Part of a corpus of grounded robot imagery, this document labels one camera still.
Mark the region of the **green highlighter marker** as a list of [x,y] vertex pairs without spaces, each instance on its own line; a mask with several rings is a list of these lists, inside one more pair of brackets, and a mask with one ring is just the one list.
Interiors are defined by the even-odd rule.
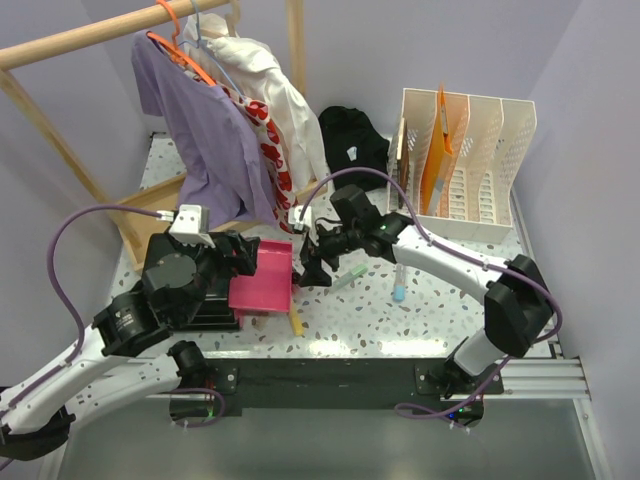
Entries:
[[349,270],[347,273],[341,275],[339,278],[337,278],[332,286],[331,289],[333,291],[337,291],[340,290],[342,288],[345,288],[346,286],[350,285],[352,282],[354,282],[355,280],[359,279],[360,277],[362,277],[363,275],[365,275],[368,271],[368,267],[366,265],[359,265],[357,267],[352,268],[351,270]]

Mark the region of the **orange folder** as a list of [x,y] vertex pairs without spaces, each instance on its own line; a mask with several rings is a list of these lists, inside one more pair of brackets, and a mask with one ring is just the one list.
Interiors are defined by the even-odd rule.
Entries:
[[443,85],[436,94],[436,116],[426,164],[420,183],[420,213],[439,216],[445,190],[453,175],[469,122],[467,95],[447,93]]

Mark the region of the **blue highlighter marker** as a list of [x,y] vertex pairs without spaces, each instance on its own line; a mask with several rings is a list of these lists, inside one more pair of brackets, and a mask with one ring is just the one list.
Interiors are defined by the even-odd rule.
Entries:
[[395,269],[393,300],[401,303],[406,298],[407,267],[398,264]]

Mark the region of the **Three Days To See book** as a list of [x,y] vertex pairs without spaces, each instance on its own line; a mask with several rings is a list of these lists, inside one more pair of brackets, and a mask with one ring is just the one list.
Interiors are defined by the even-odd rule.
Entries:
[[398,129],[389,150],[388,173],[399,184],[408,198],[411,198],[411,145],[407,120],[400,118]]

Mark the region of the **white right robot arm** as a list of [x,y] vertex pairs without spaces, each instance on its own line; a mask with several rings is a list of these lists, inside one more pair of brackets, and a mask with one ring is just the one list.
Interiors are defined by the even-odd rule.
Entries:
[[288,222],[305,235],[302,286],[332,284],[341,256],[362,250],[372,258],[431,274],[470,295],[484,308],[484,325],[462,341],[445,363],[448,386],[469,392],[486,368],[522,358],[539,341],[556,310],[535,261],[486,256],[425,230],[399,212],[381,213],[365,192],[348,185],[330,198],[338,218],[327,229],[309,207],[290,210]]

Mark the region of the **pink drawer tray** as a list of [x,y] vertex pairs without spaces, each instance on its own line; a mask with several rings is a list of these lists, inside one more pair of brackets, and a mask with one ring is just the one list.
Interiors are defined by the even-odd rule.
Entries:
[[232,278],[229,306],[242,312],[286,313],[292,302],[293,244],[263,239],[253,276]]

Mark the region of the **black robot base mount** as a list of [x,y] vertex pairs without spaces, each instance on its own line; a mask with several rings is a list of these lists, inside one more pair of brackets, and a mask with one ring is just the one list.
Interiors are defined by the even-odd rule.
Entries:
[[180,341],[174,420],[206,424],[246,409],[390,410],[431,414],[460,427],[481,420],[482,397],[504,392],[500,368],[469,377],[451,358],[210,358]]

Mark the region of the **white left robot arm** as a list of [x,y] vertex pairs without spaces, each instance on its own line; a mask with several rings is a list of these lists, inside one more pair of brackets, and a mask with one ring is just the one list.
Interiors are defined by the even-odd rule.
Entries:
[[151,236],[141,279],[116,296],[82,339],[28,380],[1,393],[1,454],[30,461],[63,445],[83,422],[149,394],[200,390],[207,380],[203,353],[181,340],[128,374],[112,369],[168,340],[190,324],[218,280],[252,276],[257,237],[212,232],[196,245],[169,233]]

